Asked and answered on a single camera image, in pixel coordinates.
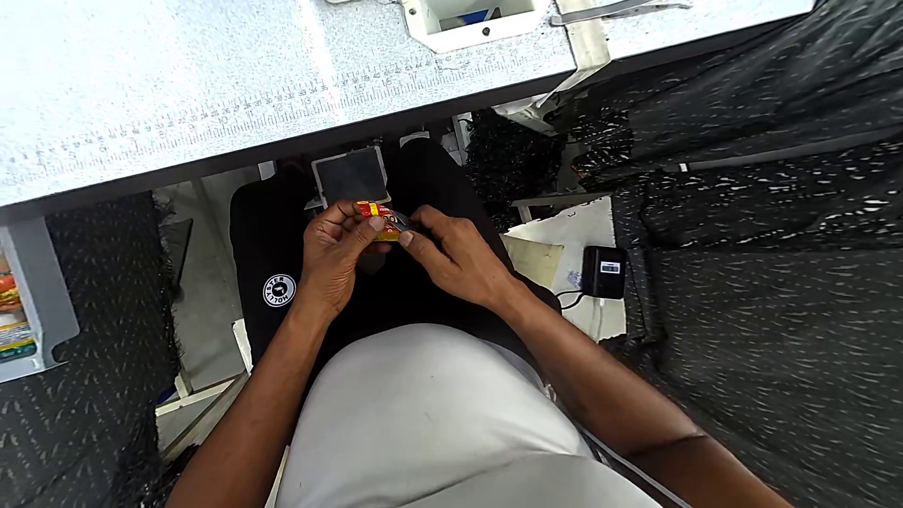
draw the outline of black shorts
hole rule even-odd
[[[410,216],[419,206],[430,204],[446,215],[470,219],[505,266],[535,295],[561,312],[551,291],[514,271],[473,186],[441,146],[423,138],[407,142],[386,155],[386,176],[393,209]],[[315,194],[309,176],[280,172],[245,185],[232,198],[229,237],[254,362],[263,356],[291,304],[280,296],[293,292],[293,283],[301,275],[303,232],[308,222],[304,205]],[[309,382],[349,343],[414,323],[458,328],[508,349],[536,368],[533,355],[501,318],[439,289],[426,270],[395,245],[376,275],[358,270],[354,293],[327,331]]]

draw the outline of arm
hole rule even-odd
[[[596,437],[694,508],[787,508],[670,400],[511,276],[466,219],[423,207],[412,217],[429,228],[401,239],[445,291],[485,306],[508,323],[539,361],[568,411]]]
[[[339,202],[304,232],[298,290],[254,375],[198,450],[172,490],[168,508],[264,506],[301,396],[332,319],[348,303],[358,256],[369,249],[383,219],[364,221],[351,202]]]

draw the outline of black fabric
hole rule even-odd
[[[595,190],[623,174],[903,123],[903,5],[827,0],[734,48],[617,77],[552,121],[587,144]]]
[[[505,246],[473,187],[441,146],[422,138],[407,142],[400,151],[386,154],[386,176],[393,209],[410,215],[422,204],[430,204],[452,217],[470,219],[508,269],[549,306],[560,310],[558,299],[551,292],[514,272]],[[293,280],[301,275],[303,231],[309,220],[303,207],[314,190],[304,175],[281,172],[242,187],[232,198],[229,234],[255,362],[289,308],[268,305],[262,294],[264,284],[273,275],[285,274]],[[461,329],[509,349],[536,367],[533,356],[504,321],[483,307],[440,290],[423,267],[395,245],[376,275],[358,270],[354,293],[326,333],[309,382],[349,343],[411,323]]]
[[[901,193],[899,138],[615,192],[610,346],[795,506],[903,501]]]
[[[154,400],[178,372],[150,193],[46,218],[81,333],[0,384],[0,504],[135,506],[162,464]]]
[[[498,232],[520,224],[511,202],[555,190],[565,136],[546,136],[491,109],[474,111],[464,170]]]
[[[661,170],[899,125],[901,20],[826,0],[551,119],[614,191],[627,333],[605,346],[800,508],[903,504],[903,138]]]

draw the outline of black power adapter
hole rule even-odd
[[[627,252],[624,249],[598,245],[584,248],[581,292],[596,298],[620,300],[624,297],[626,263]]]

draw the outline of logo patch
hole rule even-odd
[[[274,275],[264,284],[264,301],[271,307],[281,307],[294,297],[294,279],[287,275]]]

